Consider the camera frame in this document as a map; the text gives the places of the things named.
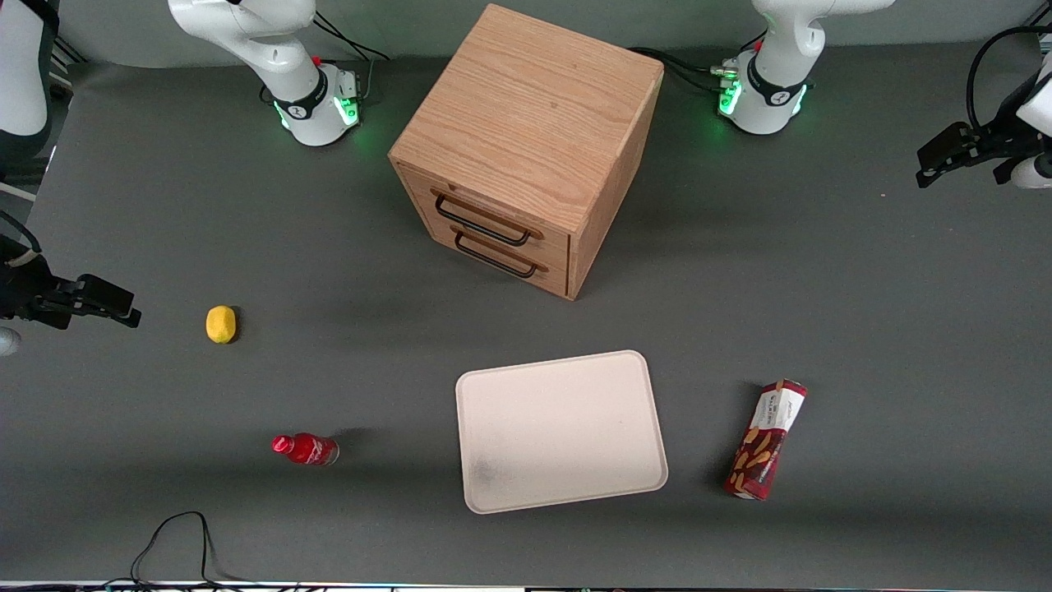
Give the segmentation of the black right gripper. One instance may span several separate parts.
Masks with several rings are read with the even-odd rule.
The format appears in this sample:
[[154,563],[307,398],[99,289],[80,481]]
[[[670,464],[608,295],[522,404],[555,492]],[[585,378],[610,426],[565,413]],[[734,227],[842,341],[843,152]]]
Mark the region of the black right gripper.
[[1,318],[37,321],[66,330],[73,317],[98,317],[138,327],[142,313],[134,294],[98,275],[76,278],[78,298],[60,292],[63,280],[53,275],[41,252],[8,237],[1,238]]

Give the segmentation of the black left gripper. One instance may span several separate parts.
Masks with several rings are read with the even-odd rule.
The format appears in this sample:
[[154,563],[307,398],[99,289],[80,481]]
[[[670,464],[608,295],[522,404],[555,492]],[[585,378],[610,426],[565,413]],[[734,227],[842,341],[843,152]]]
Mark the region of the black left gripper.
[[[965,123],[952,123],[917,151],[920,169],[916,184],[931,187],[942,176],[983,164],[973,155],[977,135]],[[1041,99],[1006,100],[985,125],[980,140],[984,159],[999,159],[993,169],[999,185],[1049,183],[1049,104]]]

